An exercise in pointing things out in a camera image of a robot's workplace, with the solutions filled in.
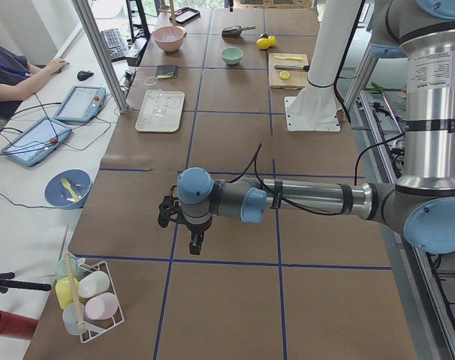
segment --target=scoop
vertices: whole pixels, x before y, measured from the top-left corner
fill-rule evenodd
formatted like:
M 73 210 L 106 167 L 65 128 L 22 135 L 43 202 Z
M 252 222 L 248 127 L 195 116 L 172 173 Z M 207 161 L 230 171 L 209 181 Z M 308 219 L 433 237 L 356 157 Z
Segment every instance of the scoop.
M 241 25 L 229 26 L 228 28 L 222 29 L 221 36 L 224 36 L 226 38 L 237 38 L 244 30 L 254 29 L 256 29 L 255 26 L 246 26 L 245 28 L 243 28 Z

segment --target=glass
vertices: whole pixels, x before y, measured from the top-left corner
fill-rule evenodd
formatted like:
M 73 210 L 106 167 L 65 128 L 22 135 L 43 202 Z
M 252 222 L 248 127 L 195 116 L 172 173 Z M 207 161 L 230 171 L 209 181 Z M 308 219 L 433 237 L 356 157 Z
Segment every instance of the glass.
M 152 111 L 154 116 L 166 115 L 166 109 L 159 106 L 159 98 L 162 96 L 162 90 L 159 87 L 158 79 L 155 76 L 147 77 L 144 80 L 144 88 L 146 89 L 147 96 L 155 101 L 155 108 Z

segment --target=pink cup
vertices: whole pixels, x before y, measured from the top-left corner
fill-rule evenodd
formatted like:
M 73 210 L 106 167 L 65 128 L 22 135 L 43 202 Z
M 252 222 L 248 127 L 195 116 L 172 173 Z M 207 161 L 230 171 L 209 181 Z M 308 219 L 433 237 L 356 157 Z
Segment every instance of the pink cup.
M 155 43 L 166 53 L 177 51 L 186 35 L 186 30 L 181 26 L 164 26 L 152 33 Z
M 91 298 L 85 308 L 86 316 L 92 320 L 105 320 L 112 317 L 119 307 L 119 300 L 111 292 L 104 292 Z

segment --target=label sticker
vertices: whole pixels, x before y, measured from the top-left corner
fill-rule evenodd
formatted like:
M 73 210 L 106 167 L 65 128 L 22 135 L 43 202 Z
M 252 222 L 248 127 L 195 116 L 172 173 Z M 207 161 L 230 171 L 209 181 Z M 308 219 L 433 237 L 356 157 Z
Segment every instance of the label sticker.
M 448 51 L 409 60 L 408 93 L 450 87 L 452 66 L 453 53 Z

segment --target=white cup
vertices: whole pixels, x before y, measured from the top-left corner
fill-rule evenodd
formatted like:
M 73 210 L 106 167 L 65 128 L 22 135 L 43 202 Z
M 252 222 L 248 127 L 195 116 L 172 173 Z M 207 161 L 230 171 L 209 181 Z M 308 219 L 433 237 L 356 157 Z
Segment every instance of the white cup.
M 112 317 L 119 307 L 117 296 L 104 292 L 91 298 L 86 304 L 86 316 L 92 320 L 105 320 Z
M 80 306 L 84 313 L 84 305 L 81 304 Z M 80 329 L 79 326 L 77 326 L 77 315 L 74 304 L 70 304 L 64 309 L 64 312 L 62 313 L 62 321 L 64 322 L 64 327 L 68 334 L 81 335 L 87 331 L 86 328 Z
M 109 289 L 109 275 L 103 271 L 94 271 L 79 282 L 77 293 L 81 298 L 91 298 Z

